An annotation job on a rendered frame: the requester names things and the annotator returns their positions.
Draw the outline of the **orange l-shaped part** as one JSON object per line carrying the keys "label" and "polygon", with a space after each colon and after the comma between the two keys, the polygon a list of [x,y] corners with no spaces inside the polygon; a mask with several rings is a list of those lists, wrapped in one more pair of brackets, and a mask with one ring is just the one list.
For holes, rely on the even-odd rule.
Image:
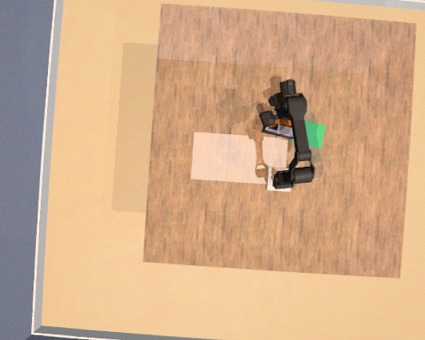
{"label": "orange l-shaped part", "polygon": [[274,126],[278,125],[278,124],[284,125],[284,126],[291,126],[292,123],[289,119],[286,119],[286,120],[283,120],[283,121],[280,121],[280,119],[278,119],[278,120],[276,120],[276,124],[269,126],[269,128],[274,129]]}

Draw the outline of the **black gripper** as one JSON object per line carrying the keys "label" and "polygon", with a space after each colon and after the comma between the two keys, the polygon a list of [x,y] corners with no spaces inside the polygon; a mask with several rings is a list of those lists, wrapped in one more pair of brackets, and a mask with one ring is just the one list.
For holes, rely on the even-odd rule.
{"label": "black gripper", "polygon": [[[282,106],[282,105],[281,105]],[[281,112],[281,106],[280,108],[276,111],[277,114],[273,114],[272,110],[268,110],[265,112],[262,112],[260,114],[260,119],[262,121],[263,126],[266,128],[268,126],[274,125],[276,124],[276,120],[280,119],[280,121],[286,120],[288,119],[286,116],[284,116]],[[277,118],[276,118],[277,117]]]}

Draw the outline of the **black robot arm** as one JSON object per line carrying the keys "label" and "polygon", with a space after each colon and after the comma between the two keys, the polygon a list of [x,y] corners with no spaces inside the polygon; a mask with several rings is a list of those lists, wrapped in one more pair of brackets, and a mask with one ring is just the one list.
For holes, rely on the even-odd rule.
{"label": "black robot arm", "polygon": [[[282,105],[282,114],[291,121],[296,151],[289,169],[278,171],[274,175],[272,186],[274,185],[275,189],[293,188],[294,184],[310,183],[315,172],[304,123],[307,101],[302,93],[296,93],[295,81],[292,79],[281,82],[280,91],[273,94],[268,101],[271,106],[275,106],[275,111]],[[311,162],[311,167],[296,168],[299,161],[307,160]]]}

